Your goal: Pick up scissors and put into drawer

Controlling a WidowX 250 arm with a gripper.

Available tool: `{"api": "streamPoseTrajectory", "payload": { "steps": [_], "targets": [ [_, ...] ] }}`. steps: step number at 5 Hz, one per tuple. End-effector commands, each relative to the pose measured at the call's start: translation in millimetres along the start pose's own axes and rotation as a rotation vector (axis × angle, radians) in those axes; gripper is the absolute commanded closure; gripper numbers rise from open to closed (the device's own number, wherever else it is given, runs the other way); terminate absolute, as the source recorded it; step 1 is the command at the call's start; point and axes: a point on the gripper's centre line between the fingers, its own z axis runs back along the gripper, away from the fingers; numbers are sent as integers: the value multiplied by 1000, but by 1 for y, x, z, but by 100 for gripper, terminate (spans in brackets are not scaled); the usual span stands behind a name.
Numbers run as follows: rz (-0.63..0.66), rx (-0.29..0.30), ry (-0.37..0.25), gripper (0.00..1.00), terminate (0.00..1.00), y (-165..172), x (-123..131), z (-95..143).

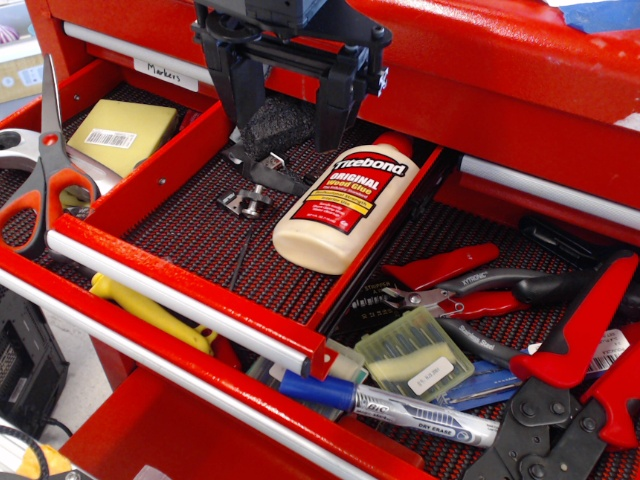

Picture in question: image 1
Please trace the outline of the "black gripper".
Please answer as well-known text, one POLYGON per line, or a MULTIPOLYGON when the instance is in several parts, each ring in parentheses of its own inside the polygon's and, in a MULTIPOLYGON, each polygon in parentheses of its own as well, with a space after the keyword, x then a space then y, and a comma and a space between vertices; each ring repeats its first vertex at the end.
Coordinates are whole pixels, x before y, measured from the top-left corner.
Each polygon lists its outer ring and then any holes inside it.
POLYGON ((320 78, 315 148, 336 150, 366 94, 387 84, 392 33, 346 1, 196 1, 194 28, 229 49, 208 56, 227 116, 245 128, 266 100, 263 64, 320 78))

